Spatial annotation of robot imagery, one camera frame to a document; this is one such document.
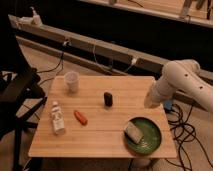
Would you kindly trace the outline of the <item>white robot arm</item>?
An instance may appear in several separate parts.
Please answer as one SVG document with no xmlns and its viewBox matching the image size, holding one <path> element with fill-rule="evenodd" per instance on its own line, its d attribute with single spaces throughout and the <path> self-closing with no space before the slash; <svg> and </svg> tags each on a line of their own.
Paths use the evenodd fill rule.
<svg viewBox="0 0 213 171">
<path fill-rule="evenodd" d="M 193 59 L 174 60 L 162 68 L 161 77 L 152 83 L 144 100 L 146 108 L 156 108 L 182 90 L 204 109 L 213 113 L 213 86 L 199 76 L 200 65 Z"/>
</svg>

